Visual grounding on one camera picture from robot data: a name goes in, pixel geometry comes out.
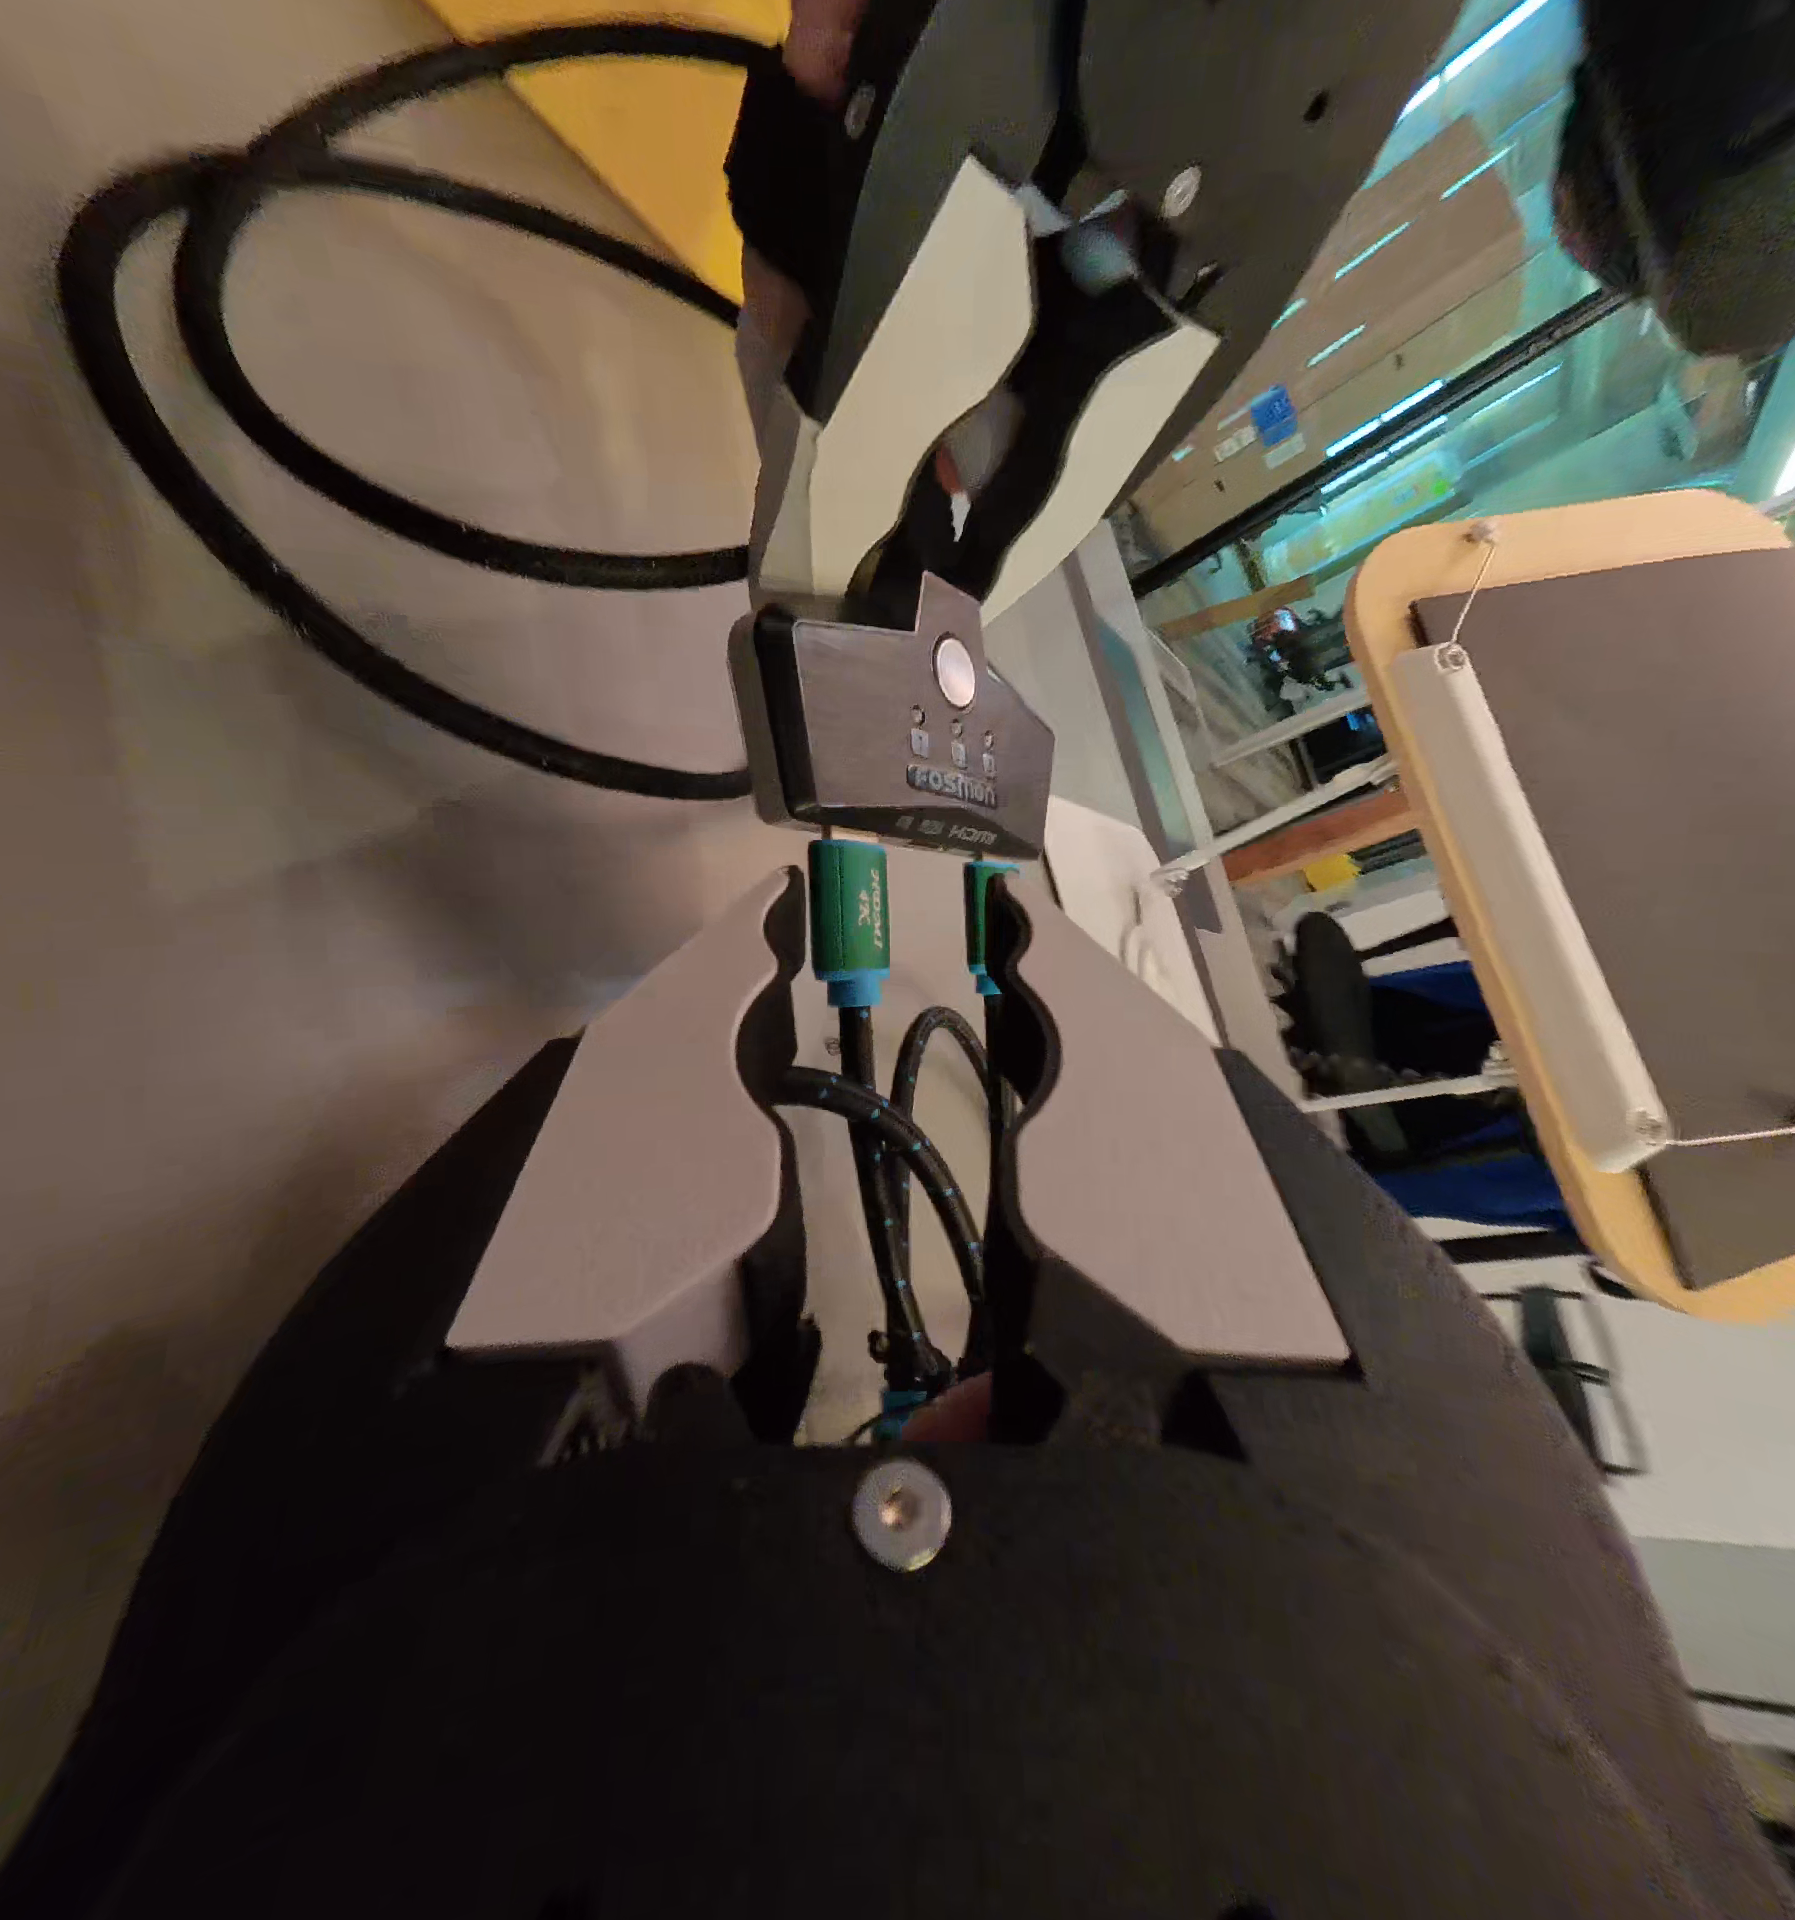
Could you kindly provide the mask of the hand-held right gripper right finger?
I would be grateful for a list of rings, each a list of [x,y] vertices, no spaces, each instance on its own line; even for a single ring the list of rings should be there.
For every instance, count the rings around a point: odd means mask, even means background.
[[[1013,874],[988,964],[1021,1100],[988,1239],[995,1436],[1157,1444],[1213,1377],[1354,1377],[1226,1052]]]

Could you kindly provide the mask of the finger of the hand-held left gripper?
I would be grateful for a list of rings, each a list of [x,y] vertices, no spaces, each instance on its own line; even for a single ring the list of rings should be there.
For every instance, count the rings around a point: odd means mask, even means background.
[[[1015,607],[1100,524],[1222,346],[1222,332],[1174,321],[1085,373],[1079,396],[1025,405],[979,493],[981,615]]]
[[[962,159],[828,416],[785,378],[760,430],[748,607],[837,609],[899,524],[933,449],[1002,380],[1033,327],[1016,191]]]

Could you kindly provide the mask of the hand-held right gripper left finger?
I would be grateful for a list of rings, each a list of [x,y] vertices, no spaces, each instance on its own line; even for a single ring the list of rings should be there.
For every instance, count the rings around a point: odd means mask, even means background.
[[[760,1439],[796,1435],[807,1231],[778,1096],[805,955],[805,881],[776,869],[583,1030],[451,1353],[594,1362],[630,1419],[695,1366],[729,1384]]]

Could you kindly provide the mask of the yellow plastic bin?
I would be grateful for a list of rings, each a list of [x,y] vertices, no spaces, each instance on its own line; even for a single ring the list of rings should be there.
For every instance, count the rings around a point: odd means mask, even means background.
[[[673,21],[774,47],[789,3],[429,3],[453,38],[603,19]],[[538,66],[511,87],[700,282],[741,302],[741,233],[724,159],[741,109],[737,70],[693,60]]]

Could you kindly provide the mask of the stacked cardboard boxes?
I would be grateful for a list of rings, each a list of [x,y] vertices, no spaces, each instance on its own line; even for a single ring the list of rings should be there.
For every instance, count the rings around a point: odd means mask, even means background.
[[[1462,113],[1345,207],[1267,344],[1133,492],[1172,553],[1343,453],[1581,295],[1552,235],[1564,99]]]

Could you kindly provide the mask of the black round-seat chair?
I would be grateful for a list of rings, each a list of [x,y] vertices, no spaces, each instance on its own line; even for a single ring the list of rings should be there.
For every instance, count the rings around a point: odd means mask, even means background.
[[[1371,983],[1357,950],[1329,913],[1295,922],[1280,962],[1275,1007],[1284,1045],[1306,1090],[1374,1092],[1382,1079]]]

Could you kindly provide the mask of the black mesh office chair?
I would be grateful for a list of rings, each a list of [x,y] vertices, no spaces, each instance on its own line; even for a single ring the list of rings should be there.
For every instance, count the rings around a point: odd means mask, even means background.
[[[1248,644],[1270,695],[1289,704],[1310,695],[1330,696],[1349,674],[1341,618],[1277,607],[1251,625]]]

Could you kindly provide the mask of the blue hanging jacket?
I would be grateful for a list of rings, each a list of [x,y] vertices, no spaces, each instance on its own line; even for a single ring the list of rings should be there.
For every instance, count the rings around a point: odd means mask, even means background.
[[[1486,1068],[1499,1034],[1469,962],[1377,977],[1371,987],[1374,1058],[1430,1079]],[[1520,1096],[1462,1094],[1378,1108],[1403,1151],[1367,1166],[1374,1182],[1414,1218],[1470,1228],[1572,1231],[1557,1177]]]

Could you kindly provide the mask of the wooden board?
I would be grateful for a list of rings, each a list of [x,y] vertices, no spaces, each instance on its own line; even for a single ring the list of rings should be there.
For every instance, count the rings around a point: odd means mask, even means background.
[[[1385,540],[1345,634],[1578,1235],[1719,1323],[1795,1308],[1795,543],[1694,489]],[[1540,1068],[1391,674],[1455,641],[1672,1121],[1589,1166]]]

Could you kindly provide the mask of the white clip bar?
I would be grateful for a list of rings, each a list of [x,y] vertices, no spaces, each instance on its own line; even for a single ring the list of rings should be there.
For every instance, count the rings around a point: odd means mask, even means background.
[[[1630,1174],[1667,1147],[1670,1113],[1589,948],[1476,667],[1447,641],[1402,656],[1391,686],[1564,1129],[1589,1166]]]

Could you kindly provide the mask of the wooden desk with black frame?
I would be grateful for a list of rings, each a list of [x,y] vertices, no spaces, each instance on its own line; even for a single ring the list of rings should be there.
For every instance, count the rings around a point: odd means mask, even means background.
[[[1222,865],[1230,884],[1277,881],[1320,862],[1403,836],[1416,826],[1409,797],[1391,782],[1224,851]]]

